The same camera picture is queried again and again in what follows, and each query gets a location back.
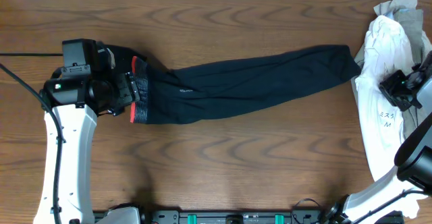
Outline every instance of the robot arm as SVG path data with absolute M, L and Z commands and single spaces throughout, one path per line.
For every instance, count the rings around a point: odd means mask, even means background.
M 139 99 L 130 66 L 115 68 L 113 56 L 108 48 L 93 40 L 63 42 L 65 66 L 45 82 L 40 94 L 52 107 L 64 141 L 60 143 L 61 157 L 58 159 L 55 123 L 45 113 L 47 160 L 43 195 L 34 218 L 35 224 L 55 222 L 53 188 L 57 161 L 61 163 L 57 183 L 60 222 L 95 223 L 90 199 L 90 156 L 97 117 L 103 111 L 118 115 L 125 106 Z M 138 209 L 116 210 L 104 219 L 110 220 L 109 223 L 124 223 L 125 218 L 129 220 L 127 223 L 139 223 Z
M 59 212 L 62 223 L 94 223 L 90 199 L 90 156 L 93 133 L 97 124 L 95 112 L 87 105 L 76 108 L 64 105 L 53 108 L 65 142 L 61 153 L 59 178 Z M 53 119 L 45 113 L 47 125 L 47 160 L 39 209 L 34 223 L 53 223 L 52 199 L 54 166 L 57 152 L 57 132 Z

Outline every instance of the green connector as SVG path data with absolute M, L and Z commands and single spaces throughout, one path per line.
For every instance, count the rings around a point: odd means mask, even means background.
M 188 224 L 196 224 L 196 215 L 188 215 Z
M 283 215 L 275 215 L 275 224 L 284 224 L 285 218 Z

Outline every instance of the gray cloth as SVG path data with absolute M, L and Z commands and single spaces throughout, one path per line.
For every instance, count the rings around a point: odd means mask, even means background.
M 377 16 L 385 15 L 401 24 L 411 44 L 412 58 L 415 63 L 421 63 L 425 54 L 425 45 L 422 41 L 423 11 L 416 9 L 417 0 L 393 0 L 376 5 L 373 9 Z M 360 48 L 354 61 L 362 68 L 365 62 L 365 46 Z M 354 98 L 358 104 L 358 93 L 355 79 L 351 79 Z M 427 114 L 422 109 L 415 107 L 402 112 L 404 118 L 404 136 L 407 138 L 417 128 Z
M 425 46 L 421 40 L 423 31 L 423 10 L 400 9 L 394 13 L 394 20 L 404 28 L 405 34 L 411 44 L 412 60 L 415 64 L 422 62 Z

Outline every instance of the wood grain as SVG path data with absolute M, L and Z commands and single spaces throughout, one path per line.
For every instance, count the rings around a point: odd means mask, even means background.
M 149 51 L 167 67 L 274 55 L 320 44 L 360 48 L 373 6 L 387 0 L 3 0 L 0 51 L 61 52 L 92 38 Z M 432 34 L 431 1 L 424 29 Z M 61 58 L 2 57 L 39 89 Z M 39 103 L 0 73 L 0 223 L 31 223 L 41 198 L 46 136 Z M 94 209 L 131 200 L 185 210 L 330 204 L 372 183 L 349 83 L 229 119 L 134 125 L 98 118 Z M 430 223 L 432 202 L 417 219 Z

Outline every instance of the black pants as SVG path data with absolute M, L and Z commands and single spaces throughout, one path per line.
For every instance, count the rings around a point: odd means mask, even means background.
M 193 123 L 265 109 L 332 88 L 360 73 L 348 46 L 325 45 L 269 57 L 162 72 L 134 58 L 140 101 L 134 123 Z

